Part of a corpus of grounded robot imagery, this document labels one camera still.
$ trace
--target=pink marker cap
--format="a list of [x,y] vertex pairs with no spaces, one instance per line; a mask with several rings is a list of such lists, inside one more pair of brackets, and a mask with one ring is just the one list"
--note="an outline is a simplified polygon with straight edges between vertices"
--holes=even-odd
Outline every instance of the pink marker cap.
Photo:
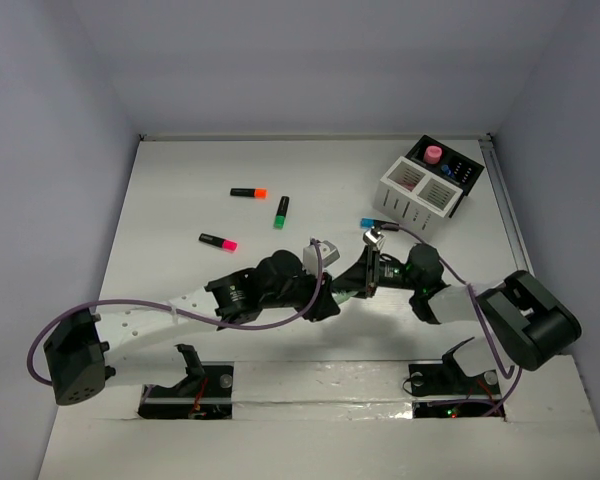
[[435,145],[431,145],[427,147],[424,152],[424,161],[429,165],[437,164],[442,158],[442,149],[440,147],[436,147]]
[[224,250],[229,250],[230,252],[235,252],[236,248],[238,248],[238,244],[236,242],[232,242],[231,240],[225,240],[222,242],[222,248]]

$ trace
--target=purple cable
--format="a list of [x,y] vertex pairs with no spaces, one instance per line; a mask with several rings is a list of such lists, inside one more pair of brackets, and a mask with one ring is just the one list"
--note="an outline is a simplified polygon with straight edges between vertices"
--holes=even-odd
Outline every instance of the purple cable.
[[[302,317],[305,313],[307,313],[309,311],[309,309],[311,309],[311,307],[313,307],[313,304],[315,303],[315,301],[318,298],[318,295],[320,294],[320,287],[322,286],[322,273],[323,273],[322,255],[320,253],[320,247],[318,246],[317,240],[311,239],[311,245],[313,245],[313,248],[315,248],[316,255],[318,257],[318,275],[316,277],[317,278],[316,288],[313,290],[313,295],[311,296],[309,303],[307,303],[307,305],[302,310],[300,310],[297,313],[294,313],[289,318],[280,320],[279,322],[269,323],[266,325],[234,325],[232,323],[215,320],[213,318],[205,317],[203,315],[189,312],[187,310],[181,310],[179,308],[176,308],[175,312],[178,315],[185,317],[185,318],[190,318],[192,320],[198,320],[200,322],[207,323],[209,325],[215,325],[216,327],[232,328],[234,330],[252,330],[252,331],[253,330],[269,330],[272,328],[282,327],[283,325],[291,323],[294,320],[297,320],[298,318]],[[47,336],[47,334],[54,327],[56,327],[60,322],[62,322],[65,318],[70,317],[71,315],[73,315],[76,312],[79,312],[80,310],[85,310],[85,309],[89,309],[89,308],[93,308],[93,307],[100,307],[100,306],[104,306],[104,305],[134,305],[134,306],[138,306],[138,307],[151,308],[153,310],[160,310],[160,311],[168,312],[168,313],[173,312],[172,307],[169,305],[163,305],[162,303],[151,302],[149,300],[134,300],[134,299],[126,299],[126,298],[114,298],[111,300],[93,300],[91,302],[85,302],[83,304],[80,304],[73,308],[70,308],[66,312],[58,315],[56,318],[51,320],[51,322],[49,322],[49,324],[46,327],[44,327],[42,329],[42,331],[33,340],[31,347],[29,347],[29,352],[27,353],[27,370],[29,371],[29,375],[31,375],[31,377],[33,377],[34,380],[42,383],[43,385],[51,386],[51,380],[47,380],[46,378],[40,376],[40,374],[38,374],[38,372],[36,371],[35,366],[33,365],[33,356],[36,353],[38,346],[40,345],[42,340]]]
[[[386,223],[382,226],[382,228],[384,228],[385,230],[402,230],[403,232],[411,235],[413,238],[415,238],[418,242],[424,244],[424,245],[429,245],[428,242],[426,242],[422,237],[420,237],[418,234],[413,233],[411,230],[409,230],[408,228],[403,227],[402,225],[396,225],[394,223]],[[515,367],[511,366],[511,368],[509,369],[509,371],[507,372],[504,368],[504,363],[502,362],[502,359],[500,358],[500,354],[498,353],[498,349],[496,348],[496,344],[493,341],[493,338],[491,337],[491,332],[489,332],[489,327],[487,326],[487,320],[484,318],[484,315],[482,314],[482,310],[480,309],[480,305],[478,305],[478,299],[476,298],[476,294],[473,291],[473,287],[471,286],[470,283],[468,283],[466,280],[464,280],[460,275],[458,275],[458,273],[451,267],[451,265],[449,265],[447,263],[447,261],[444,258],[440,258],[440,263],[442,263],[442,265],[444,265],[444,267],[449,271],[449,273],[451,273],[451,275],[453,275],[455,277],[456,280],[458,280],[458,282],[460,282],[462,285],[465,285],[467,287],[467,290],[469,292],[469,297],[471,298],[471,304],[473,305],[473,309],[476,312],[476,316],[478,317],[478,322],[480,323],[480,326],[482,327],[482,331],[484,332],[484,336],[487,339],[487,343],[489,344],[489,348],[491,349],[491,353],[493,355],[494,360],[496,361],[496,365],[498,366],[498,370],[500,371],[500,373],[502,374],[502,376],[509,380],[513,377],[513,372],[515,371]],[[495,412],[498,408],[500,408],[500,406],[502,404],[504,404],[504,401],[509,398],[509,396],[513,393],[513,390],[518,386],[518,382],[520,380],[520,376],[522,375],[522,369],[518,368],[518,375],[516,376],[516,379],[514,380],[513,384],[511,385],[511,388],[509,389],[509,391],[504,395],[504,397],[502,397],[502,399],[500,400],[500,403],[498,403],[494,408],[492,408],[489,412],[487,412],[485,415],[483,416],[489,416],[491,415],[493,412]],[[447,404],[462,404],[462,403],[467,403],[467,402],[476,402],[476,403],[489,403],[491,404],[491,402],[487,402],[486,400],[470,400],[470,399],[466,399],[466,400],[443,400],[440,402],[435,402],[435,404],[437,405],[447,405]]]

